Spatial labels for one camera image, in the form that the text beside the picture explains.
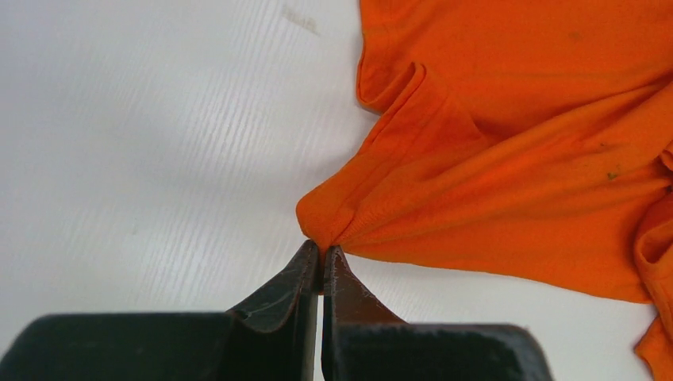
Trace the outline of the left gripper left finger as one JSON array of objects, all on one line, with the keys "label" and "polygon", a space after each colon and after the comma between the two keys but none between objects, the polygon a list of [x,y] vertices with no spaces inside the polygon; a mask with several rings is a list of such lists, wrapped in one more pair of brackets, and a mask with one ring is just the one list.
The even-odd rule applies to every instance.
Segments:
[{"label": "left gripper left finger", "polygon": [[226,311],[51,314],[1,360],[4,380],[310,380],[319,251],[305,242]]}]

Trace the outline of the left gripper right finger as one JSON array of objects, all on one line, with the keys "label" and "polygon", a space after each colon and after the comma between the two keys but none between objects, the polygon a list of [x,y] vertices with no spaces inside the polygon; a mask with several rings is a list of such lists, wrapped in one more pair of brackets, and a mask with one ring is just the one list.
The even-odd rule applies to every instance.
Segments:
[{"label": "left gripper right finger", "polygon": [[509,324],[409,323],[325,254],[321,370],[327,380],[552,379],[538,342]]}]

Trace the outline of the orange t shirt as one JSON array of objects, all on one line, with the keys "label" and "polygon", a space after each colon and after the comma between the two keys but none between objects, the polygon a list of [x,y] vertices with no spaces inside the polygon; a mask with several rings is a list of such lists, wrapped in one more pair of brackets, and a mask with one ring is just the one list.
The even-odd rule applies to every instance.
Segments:
[{"label": "orange t shirt", "polygon": [[651,304],[672,377],[672,4],[362,1],[379,120],[296,215],[321,249]]}]

